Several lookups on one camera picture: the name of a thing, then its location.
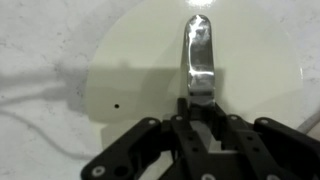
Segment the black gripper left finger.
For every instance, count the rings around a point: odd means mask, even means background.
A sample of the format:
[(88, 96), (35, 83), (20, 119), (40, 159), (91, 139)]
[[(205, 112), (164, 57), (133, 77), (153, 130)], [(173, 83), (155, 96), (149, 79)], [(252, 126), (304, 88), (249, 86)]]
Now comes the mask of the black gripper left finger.
[(158, 180), (183, 180), (175, 140), (169, 120), (143, 118), (85, 165), (81, 180), (138, 180), (164, 151), (172, 153), (173, 163)]

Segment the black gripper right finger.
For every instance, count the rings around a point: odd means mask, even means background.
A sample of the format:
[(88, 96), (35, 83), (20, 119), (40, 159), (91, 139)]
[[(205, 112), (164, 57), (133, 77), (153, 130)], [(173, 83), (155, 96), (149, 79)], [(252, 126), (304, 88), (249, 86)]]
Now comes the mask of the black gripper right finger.
[(320, 142), (273, 119), (213, 119), (218, 180), (319, 180)]

